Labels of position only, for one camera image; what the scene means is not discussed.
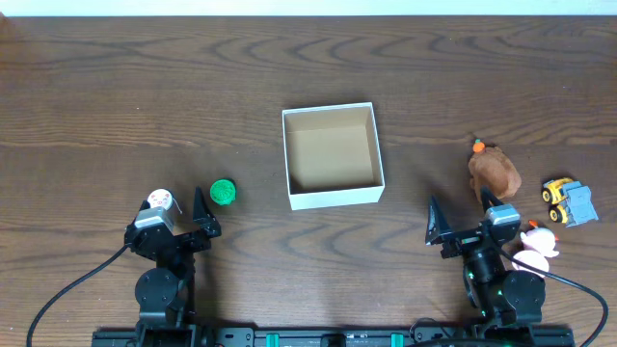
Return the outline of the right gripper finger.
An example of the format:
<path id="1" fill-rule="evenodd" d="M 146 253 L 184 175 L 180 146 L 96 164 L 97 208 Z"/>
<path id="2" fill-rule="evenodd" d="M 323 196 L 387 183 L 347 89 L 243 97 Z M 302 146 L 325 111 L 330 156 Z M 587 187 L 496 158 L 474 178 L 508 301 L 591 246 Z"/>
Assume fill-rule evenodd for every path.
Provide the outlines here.
<path id="1" fill-rule="evenodd" d="M 428 222 L 425 234 L 426 245 L 438 245 L 452 238 L 453 230 L 448 224 L 436 198 L 429 200 Z"/>
<path id="2" fill-rule="evenodd" d="M 503 202 L 493 194 L 488 186 L 481 187 L 480 199 L 484 212 L 487 212 L 492 207 L 503 205 Z"/>

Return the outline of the wooden pellet drum toy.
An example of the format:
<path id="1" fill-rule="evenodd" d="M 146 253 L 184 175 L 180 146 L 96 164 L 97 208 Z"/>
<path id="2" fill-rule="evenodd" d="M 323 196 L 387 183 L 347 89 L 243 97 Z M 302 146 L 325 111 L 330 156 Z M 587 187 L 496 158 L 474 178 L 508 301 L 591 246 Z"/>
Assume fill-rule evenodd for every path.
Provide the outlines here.
<path id="1" fill-rule="evenodd" d="M 175 208 L 179 214 L 182 214 L 182 210 L 173 193 L 165 188 L 159 188 L 149 193 L 147 202 L 151 208 L 162 207 L 166 211 Z"/>

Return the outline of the brown plush toy with carrot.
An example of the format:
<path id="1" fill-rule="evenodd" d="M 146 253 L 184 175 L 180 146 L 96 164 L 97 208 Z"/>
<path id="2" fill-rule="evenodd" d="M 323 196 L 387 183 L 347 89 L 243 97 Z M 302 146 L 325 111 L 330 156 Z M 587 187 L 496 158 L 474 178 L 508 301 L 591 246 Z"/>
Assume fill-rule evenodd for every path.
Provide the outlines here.
<path id="1" fill-rule="evenodd" d="M 487 187 L 498 199 L 509 199 L 522 186 L 522 178 L 509 157 L 500 147 L 488 146 L 480 139 L 472 145 L 468 162 L 469 185 L 478 201 L 481 189 Z"/>

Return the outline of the green round ridged toy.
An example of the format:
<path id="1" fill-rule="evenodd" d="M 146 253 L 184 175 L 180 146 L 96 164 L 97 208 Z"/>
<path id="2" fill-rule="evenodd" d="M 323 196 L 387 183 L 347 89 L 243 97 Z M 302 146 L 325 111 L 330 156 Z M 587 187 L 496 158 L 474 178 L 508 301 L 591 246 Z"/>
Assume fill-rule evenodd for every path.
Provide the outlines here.
<path id="1" fill-rule="evenodd" d="M 210 187 L 211 199 L 221 206 L 232 204 L 236 200 L 235 184 L 229 179 L 218 179 Z"/>

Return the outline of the pink plush pig toy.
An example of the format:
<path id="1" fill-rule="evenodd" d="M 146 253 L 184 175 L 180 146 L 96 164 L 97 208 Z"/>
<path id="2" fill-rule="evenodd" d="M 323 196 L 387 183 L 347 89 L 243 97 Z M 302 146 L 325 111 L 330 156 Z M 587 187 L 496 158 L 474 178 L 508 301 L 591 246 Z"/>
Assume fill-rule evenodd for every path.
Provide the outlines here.
<path id="1" fill-rule="evenodd" d="M 548 228 L 542 227 L 537 221 L 529 220 L 530 230 L 520 233 L 523 249 L 513 258 L 533 268 L 548 273 L 550 271 L 549 258 L 559 255 L 555 234 Z"/>

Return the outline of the yellow grey toy truck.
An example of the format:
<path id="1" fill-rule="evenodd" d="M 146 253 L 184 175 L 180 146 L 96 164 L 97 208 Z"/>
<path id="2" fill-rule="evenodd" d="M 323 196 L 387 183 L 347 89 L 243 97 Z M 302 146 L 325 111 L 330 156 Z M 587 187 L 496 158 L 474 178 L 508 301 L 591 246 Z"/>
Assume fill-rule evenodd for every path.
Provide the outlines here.
<path id="1" fill-rule="evenodd" d="M 542 199 L 550 205 L 550 219 L 565 227 L 576 227 L 599 220 L 591 198 L 592 192 L 588 186 L 569 177 L 543 184 Z"/>

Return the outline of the white cardboard box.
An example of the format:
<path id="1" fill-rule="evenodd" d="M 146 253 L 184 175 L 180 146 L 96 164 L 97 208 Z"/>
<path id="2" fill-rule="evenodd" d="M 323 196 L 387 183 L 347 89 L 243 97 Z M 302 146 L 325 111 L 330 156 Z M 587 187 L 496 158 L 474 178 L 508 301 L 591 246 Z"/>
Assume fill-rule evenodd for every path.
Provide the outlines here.
<path id="1" fill-rule="evenodd" d="M 282 139 L 293 210 L 380 200 L 386 182 L 371 102 L 284 110 Z"/>

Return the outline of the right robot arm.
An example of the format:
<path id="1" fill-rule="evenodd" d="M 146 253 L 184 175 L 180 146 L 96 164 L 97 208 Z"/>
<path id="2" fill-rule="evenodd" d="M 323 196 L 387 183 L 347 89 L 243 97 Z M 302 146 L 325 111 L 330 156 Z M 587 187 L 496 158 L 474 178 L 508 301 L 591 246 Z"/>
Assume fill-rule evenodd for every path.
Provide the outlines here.
<path id="1" fill-rule="evenodd" d="M 521 215 L 486 187 L 481 189 L 481 203 L 484 217 L 478 226 L 456 231 L 431 198 L 425 243 L 440 245 L 444 259 L 463 258 L 468 298 L 481 311 L 481 319 L 473 324 L 476 336 L 491 329 L 539 323 L 546 299 L 544 280 L 529 271 L 508 270 L 501 259 L 502 246 L 519 232 Z"/>

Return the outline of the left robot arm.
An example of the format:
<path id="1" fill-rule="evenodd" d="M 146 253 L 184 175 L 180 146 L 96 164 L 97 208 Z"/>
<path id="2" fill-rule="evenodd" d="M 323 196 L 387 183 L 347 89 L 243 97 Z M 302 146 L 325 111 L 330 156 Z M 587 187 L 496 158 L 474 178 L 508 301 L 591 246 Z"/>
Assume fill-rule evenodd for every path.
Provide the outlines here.
<path id="1" fill-rule="evenodd" d="M 171 191 L 159 188 L 148 194 L 134 220 L 125 229 L 124 243 L 131 252 L 155 262 L 135 285 L 140 306 L 139 324 L 147 329 L 172 328 L 194 313 L 194 254 L 211 248 L 222 228 L 208 208 L 201 188 L 195 189 L 191 232 L 174 233 L 172 211 L 177 202 Z"/>

